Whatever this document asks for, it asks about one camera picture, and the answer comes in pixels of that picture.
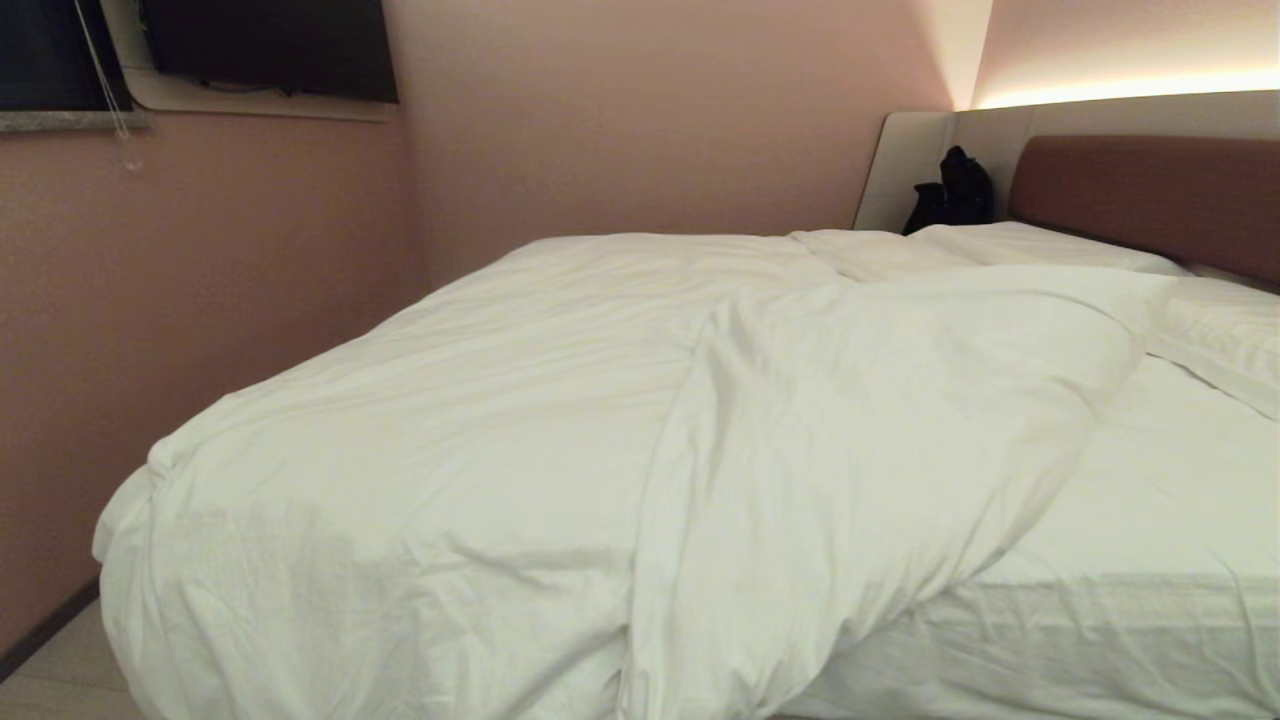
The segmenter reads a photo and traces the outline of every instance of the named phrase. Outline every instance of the white duvet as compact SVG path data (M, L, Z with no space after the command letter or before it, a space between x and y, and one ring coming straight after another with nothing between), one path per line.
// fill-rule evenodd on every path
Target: white duvet
M544 241L157 443L108 634L152 719L763 717L1034 523L1169 282Z

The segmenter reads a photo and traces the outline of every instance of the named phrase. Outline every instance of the window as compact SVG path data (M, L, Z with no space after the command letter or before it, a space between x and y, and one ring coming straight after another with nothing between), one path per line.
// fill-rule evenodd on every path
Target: window
M99 0L0 0L0 113L105 111L99 64L120 110L131 110Z

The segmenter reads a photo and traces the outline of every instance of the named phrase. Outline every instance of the window sill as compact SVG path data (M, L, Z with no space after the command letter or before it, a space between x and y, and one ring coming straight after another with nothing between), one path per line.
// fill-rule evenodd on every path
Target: window sill
M131 129L151 127L151 113L134 110L124 113L124 124ZM110 113L51 111L51 113L0 113L0 132L38 132L65 129L114 129Z

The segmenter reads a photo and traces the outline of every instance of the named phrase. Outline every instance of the baseboard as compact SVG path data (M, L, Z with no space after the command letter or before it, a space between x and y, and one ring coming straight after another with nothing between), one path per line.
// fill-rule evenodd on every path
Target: baseboard
M22 667L23 662L31 660L32 655L36 655L40 648L45 647L45 643L51 641L59 630L65 628L68 623L74 620L95 600L97 600L97 578L93 578L83 588L76 591L76 594L59 605L58 610L54 610L44 623L36 625L35 629L6 650L4 655L0 655L0 683L5 682L9 675L13 675L18 667Z

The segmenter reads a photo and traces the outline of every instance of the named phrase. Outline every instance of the floor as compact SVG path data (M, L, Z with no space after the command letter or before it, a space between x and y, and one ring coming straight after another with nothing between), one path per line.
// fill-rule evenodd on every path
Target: floor
M88 606L0 683L0 720L143 720Z

